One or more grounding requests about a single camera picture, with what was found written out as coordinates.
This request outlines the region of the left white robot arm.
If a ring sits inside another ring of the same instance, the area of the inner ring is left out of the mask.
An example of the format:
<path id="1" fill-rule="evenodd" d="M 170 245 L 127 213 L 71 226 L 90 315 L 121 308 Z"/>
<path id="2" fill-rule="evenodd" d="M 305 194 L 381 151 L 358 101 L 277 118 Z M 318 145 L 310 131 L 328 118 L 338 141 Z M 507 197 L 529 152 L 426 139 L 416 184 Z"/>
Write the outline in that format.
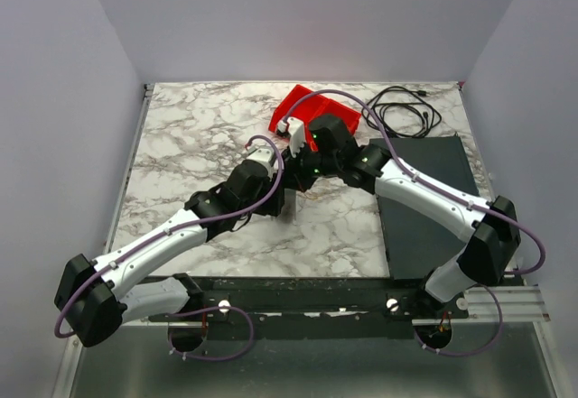
<path id="1" fill-rule="evenodd" d="M 198 293 L 192 283 L 169 277 L 146 283 L 145 277 L 176 256 L 229 231 L 264 205 L 279 189 L 284 171 L 246 159 L 219 186 L 193 194 L 184 208 L 145 236 L 115 252 L 88 259 L 76 255 L 64 268 L 54 304 L 54 326 L 64 324 L 85 347 L 93 347 L 121 325 L 155 315 L 175 315 Z"/>

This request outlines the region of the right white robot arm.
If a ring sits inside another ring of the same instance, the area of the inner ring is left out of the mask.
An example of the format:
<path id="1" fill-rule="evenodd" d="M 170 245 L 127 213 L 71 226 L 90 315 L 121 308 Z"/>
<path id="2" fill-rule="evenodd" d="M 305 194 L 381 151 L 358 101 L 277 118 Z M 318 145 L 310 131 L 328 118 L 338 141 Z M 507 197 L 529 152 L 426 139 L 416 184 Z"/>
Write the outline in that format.
<path id="1" fill-rule="evenodd" d="M 287 171 L 298 188 L 320 177 L 335 176 L 352 188 L 391 199 L 436 221 L 464 243 L 463 249 L 424 278 L 414 296 L 421 308 L 439 310 L 476 284 L 500 282 L 521 242 L 514 204 L 452 188 L 417 171 L 390 147 L 360 145 L 344 122 L 324 114 L 308 125 L 295 117 L 278 122 L 289 140 Z"/>

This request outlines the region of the white cable spool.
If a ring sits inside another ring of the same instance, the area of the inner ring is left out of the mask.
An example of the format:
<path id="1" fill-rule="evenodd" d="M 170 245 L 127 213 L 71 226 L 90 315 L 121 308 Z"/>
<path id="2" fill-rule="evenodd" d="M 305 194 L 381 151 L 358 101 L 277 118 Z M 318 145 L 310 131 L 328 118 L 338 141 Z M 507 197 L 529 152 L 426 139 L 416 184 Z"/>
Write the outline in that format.
<path id="1" fill-rule="evenodd" d="M 279 222 L 291 224 L 297 213 L 297 193 L 291 189 L 279 189 L 272 197 L 272 217 Z"/>

